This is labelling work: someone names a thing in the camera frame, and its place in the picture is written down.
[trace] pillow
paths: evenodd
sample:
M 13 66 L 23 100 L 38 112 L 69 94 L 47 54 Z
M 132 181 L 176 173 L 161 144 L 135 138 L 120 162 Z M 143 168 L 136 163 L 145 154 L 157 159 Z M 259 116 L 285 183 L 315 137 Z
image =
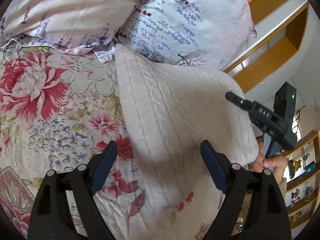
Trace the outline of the pillow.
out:
M 225 98 L 228 91 L 244 94 L 227 74 L 154 63 L 121 44 L 116 69 L 126 127 L 154 210 L 177 205 L 208 176 L 200 156 L 205 139 L 231 163 L 255 160 L 249 115 Z
M 152 61 L 222 69 L 252 28 L 247 0 L 141 0 L 118 38 Z
M 137 1 L 13 0 L 0 19 L 0 42 L 24 33 L 71 54 L 104 50 Z

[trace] figurine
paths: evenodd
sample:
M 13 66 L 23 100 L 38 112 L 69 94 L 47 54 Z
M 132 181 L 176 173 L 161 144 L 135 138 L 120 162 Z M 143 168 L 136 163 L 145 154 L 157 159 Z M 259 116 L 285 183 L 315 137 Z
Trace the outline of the figurine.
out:
M 290 224 L 295 222 L 299 217 L 301 217 L 302 211 L 300 210 L 299 212 L 295 213 L 294 215 L 290 216 Z
M 301 160 L 293 161 L 294 172 L 298 171 L 301 168 Z
M 300 197 L 297 197 L 295 200 L 292 200 L 291 207 L 293 207 L 293 205 L 297 203 L 300 199 L 301 199 Z
M 308 186 L 307 189 L 306 189 L 306 198 L 307 198 L 307 200 L 309 200 L 311 198 L 312 193 L 313 193 L 313 187 L 309 187 Z
M 306 162 L 309 156 L 310 156 L 310 153 L 307 153 L 306 155 L 303 156 L 303 160 Z
M 299 195 L 299 193 L 300 193 L 300 190 L 297 188 L 296 189 L 296 192 L 292 192 L 292 199 L 294 199 L 295 197 L 297 197 L 298 195 Z

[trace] yellow figurine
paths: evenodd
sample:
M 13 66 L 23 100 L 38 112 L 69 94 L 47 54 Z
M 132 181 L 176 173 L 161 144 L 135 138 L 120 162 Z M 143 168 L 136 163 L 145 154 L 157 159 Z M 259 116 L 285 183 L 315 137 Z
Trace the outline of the yellow figurine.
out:
M 294 172 L 296 172 L 299 168 L 301 168 L 301 160 L 293 161 Z

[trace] blue box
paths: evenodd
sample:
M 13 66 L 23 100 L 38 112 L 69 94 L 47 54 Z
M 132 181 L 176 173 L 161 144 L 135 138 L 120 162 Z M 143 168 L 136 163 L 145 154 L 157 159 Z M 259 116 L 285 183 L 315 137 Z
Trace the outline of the blue box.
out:
M 306 166 L 306 174 L 311 173 L 316 168 L 316 163 L 313 161 Z

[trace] lavender print pillowcase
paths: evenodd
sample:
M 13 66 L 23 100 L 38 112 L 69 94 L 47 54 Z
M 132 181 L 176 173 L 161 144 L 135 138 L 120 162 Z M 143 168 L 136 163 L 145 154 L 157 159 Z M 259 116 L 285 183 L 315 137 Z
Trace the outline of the lavender print pillowcase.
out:
M 247 0 L 140 0 L 121 43 L 150 60 L 222 69 L 252 31 Z

